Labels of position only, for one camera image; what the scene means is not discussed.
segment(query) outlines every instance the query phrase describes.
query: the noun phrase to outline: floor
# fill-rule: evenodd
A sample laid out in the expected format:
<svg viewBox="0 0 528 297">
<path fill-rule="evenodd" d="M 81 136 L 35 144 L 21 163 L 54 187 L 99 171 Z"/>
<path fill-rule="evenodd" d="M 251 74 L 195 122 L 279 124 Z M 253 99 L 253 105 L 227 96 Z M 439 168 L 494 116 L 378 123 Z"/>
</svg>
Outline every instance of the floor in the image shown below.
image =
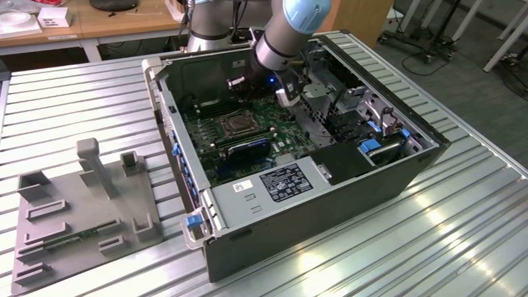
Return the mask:
<svg viewBox="0 0 528 297">
<path fill-rule="evenodd" d="M 398 0 L 398 9 L 406 11 L 411 2 L 413 0 Z M 430 1 L 422 1 L 415 17 L 421 18 L 429 3 Z M 449 3 L 445 2 L 433 22 L 434 32 L 449 7 Z M 465 16 L 466 12 L 459 9 L 447 29 L 447 36 L 453 36 L 455 33 Z M 458 42 L 461 52 L 451 63 L 427 77 L 410 73 L 402 67 L 402 60 L 419 51 L 417 48 L 393 40 L 378 45 L 377 52 L 455 114 L 528 167 L 528 101 L 525 101 L 509 90 L 502 77 L 519 93 L 523 88 L 513 80 L 511 73 L 506 72 L 502 66 L 498 66 L 491 73 L 482 70 L 502 45 L 502 41 L 497 39 L 501 32 L 501 28 L 475 18 Z M 514 52 L 519 52 L 526 44 L 526 41 L 519 40 L 513 48 Z M 406 65 L 414 72 L 425 74 L 434 71 L 443 63 L 446 62 L 441 60 L 426 64 L 418 58 L 411 58 Z M 528 70 L 519 70 L 518 76 L 528 82 Z"/>
</svg>

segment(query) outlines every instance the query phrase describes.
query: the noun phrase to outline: cardboard box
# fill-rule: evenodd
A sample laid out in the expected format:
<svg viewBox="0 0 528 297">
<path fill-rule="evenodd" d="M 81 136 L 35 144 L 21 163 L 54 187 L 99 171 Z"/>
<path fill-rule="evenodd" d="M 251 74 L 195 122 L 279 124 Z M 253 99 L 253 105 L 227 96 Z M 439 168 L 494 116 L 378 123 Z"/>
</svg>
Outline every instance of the cardboard box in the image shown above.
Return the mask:
<svg viewBox="0 0 528 297">
<path fill-rule="evenodd" d="M 73 24 L 73 14 L 67 7 L 43 7 L 39 23 L 45 28 L 65 28 Z"/>
</svg>

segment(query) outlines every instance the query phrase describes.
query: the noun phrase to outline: barcode sticker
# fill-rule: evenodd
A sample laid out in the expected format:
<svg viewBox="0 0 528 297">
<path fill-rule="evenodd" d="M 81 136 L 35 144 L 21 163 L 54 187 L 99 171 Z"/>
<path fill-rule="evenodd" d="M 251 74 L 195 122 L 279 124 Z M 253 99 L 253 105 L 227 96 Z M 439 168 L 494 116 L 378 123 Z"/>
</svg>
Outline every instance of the barcode sticker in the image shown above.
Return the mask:
<svg viewBox="0 0 528 297">
<path fill-rule="evenodd" d="M 247 189 L 251 189 L 254 187 L 254 184 L 251 183 L 251 180 L 243 181 L 242 183 L 234 184 L 233 188 L 235 189 L 235 192 L 242 192 Z"/>
<path fill-rule="evenodd" d="M 61 39 L 73 39 L 73 38 L 78 38 L 78 35 L 58 35 L 58 36 L 50 36 L 49 40 L 61 40 Z"/>
</svg>

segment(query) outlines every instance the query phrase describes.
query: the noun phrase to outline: motherboard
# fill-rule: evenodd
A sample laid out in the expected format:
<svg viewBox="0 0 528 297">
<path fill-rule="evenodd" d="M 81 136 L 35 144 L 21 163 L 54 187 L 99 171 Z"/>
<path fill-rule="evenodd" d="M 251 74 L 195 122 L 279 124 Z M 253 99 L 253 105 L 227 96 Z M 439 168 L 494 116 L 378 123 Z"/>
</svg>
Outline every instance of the motherboard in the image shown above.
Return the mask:
<svg viewBox="0 0 528 297">
<path fill-rule="evenodd" d="M 295 161 L 315 150 L 275 95 L 195 106 L 183 119 L 213 186 Z"/>
</svg>

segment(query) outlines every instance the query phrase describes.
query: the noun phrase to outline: white sticker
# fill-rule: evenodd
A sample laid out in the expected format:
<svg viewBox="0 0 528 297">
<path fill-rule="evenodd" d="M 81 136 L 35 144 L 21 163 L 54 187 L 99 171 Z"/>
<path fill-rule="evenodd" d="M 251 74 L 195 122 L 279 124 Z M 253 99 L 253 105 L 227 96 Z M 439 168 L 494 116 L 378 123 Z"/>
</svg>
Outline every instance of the white sticker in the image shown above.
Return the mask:
<svg viewBox="0 0 528 297">
<path fill-rule="evenodd" d="M 78 35 L 58 35 L 58 36 L 50 36 L 49 40 L 62 40 L 62 39 L 73 39 L 73 38 L 78 38 Z"/>
<path fill-rule="evenodd" d="M 251 189 L 254 187 L 254 184 L 251 183 L 251 180 L 247 180 L 242 183 L 234 184 L 233 187 L 235 188 L 235 192 L 238 193 L 247 189 Z"/>
<path fill-rule="evenodd" d="M 239 68 L 239 67 L 245 67 L 246 66 L 246 60 L 239 60 L 233 62 L 233 67 L 234 68 Z"/>
</svg>

